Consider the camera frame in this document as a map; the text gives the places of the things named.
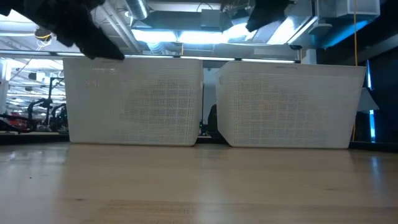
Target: table surface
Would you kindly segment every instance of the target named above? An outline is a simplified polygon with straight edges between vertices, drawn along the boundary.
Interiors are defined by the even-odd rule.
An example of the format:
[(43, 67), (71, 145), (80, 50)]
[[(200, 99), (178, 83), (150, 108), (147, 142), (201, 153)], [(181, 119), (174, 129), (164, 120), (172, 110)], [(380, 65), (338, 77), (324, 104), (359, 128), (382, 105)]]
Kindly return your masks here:
[(398, 223), (398, 154), (0, 146), (0, 222)]

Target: pipe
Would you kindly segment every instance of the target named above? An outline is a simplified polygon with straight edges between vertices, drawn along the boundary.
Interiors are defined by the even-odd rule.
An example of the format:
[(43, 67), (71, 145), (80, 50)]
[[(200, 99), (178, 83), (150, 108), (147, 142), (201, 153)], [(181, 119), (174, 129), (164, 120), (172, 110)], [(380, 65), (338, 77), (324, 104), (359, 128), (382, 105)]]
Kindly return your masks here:
[(114, 29), (116, 30), (116, 32), (118, 32), (118, 25), (113, 21), (113, 19), (116, 20), (116, 22), (119, 24), (120, 28), (123, 30), (125, 36), (128, 39), (128, 42), (133, 46), (134, 50), (132, 49), (132, 47), (129, 46), (130, 49), (132, 49), (133, 53), (140, 53), (140, 47), (138, 44), (138, 41), (136, 40), (136, 38), (134, 37), (134, 34), (132, 34), (131, 32), (131, 28), (127, 28), (126, 25), (124, 24), (124, 21), (120, 18), (119, 14), (116, 12), (116, 10), (114, 9), (114, 7), (112, 5), (110, 5), (110, 3), (108, 1), (106, 1), (103, 5), (102, 5), (102, 10), (105, 12), (105, 18), (109, 21), (109, 23), (111, 23), (111, 25), (114, 27)]
[(149, 15), (149, 6), (146, 0), (126, 0), (127, 8), (132, 17), (143, 20)]
[(165, 55), (166, 50), (164, 49), (164, 45), (161, 42), (156, 42), (156, 43), (147, 43), (150, 51), (152, 54), (156, 55)]
[(10, 87), (37, 87), (37, 88), (45, 88), (49, 87), (50, 85), (39, 85), (39, 84), (9, 84)]
[(134, 42), (129, 39), (129, 37), (120, 29), (120, 27), (115, 23), (115, 21), (112, 19), (112, 17), (109, 15), (108, 11), (106, 10), (106, 8), (104, 6), (99, 6), (98, 7), (100, 9), (100, 11), (102, 11), (102, 14), (104, 15), (105, 19), (108, 20), (108, 22), (111, 24), (111, 26), (113, 27), (113, 29), (115, 29), (115, 31), (119, 34), (119, 36), (122, 38), (122, 40), (124, 41), (124, 43), (126, 43), (126, 45), (129, 47), (129, 49), (131, 50), (131, 52), (134, 53), (138, 53), (139, 52), (139, 48), (137, 48), (134, 44)]

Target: ceiling duct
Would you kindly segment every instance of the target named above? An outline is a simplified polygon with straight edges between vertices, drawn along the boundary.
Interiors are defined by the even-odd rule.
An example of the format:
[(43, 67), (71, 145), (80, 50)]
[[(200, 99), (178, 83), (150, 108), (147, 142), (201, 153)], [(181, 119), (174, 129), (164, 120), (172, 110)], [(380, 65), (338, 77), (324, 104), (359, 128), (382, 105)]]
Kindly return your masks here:
[[(317, 15), (320, 18), (353, 18), (354, 0), (317, 1)], [(357, 17), (374, 19), (380, 16), (380, 0), (357, 0)]]
[(164, 45), (161, 42), (147, 43), (147, 45), (148, 45), (148, 48), (150, 49), (150, 51), (152, 52), (152, 54), (156, 54), (156, 55), (166, 54)]
[(146, 0), (126, 0), (127, 8), (132, 17), (143, 20), (149, 15), (149, 6)]

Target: wall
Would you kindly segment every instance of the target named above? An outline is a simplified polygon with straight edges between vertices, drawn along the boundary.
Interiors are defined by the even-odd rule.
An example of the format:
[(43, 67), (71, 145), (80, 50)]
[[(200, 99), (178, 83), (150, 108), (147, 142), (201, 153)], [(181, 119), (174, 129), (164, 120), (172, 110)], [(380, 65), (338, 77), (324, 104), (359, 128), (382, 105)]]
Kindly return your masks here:
[(375, 111), (376, 141), (398, 142), (398, 49), (372, 58), (372, 96), (380, 107)]

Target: wooden table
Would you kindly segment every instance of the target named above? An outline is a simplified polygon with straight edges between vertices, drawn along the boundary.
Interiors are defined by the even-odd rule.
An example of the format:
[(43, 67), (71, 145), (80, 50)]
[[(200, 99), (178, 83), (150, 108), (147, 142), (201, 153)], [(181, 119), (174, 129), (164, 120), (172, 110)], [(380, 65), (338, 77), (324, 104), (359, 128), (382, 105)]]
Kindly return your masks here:
[(398, 223), (398, 154), (0, 147), (0, 223)]

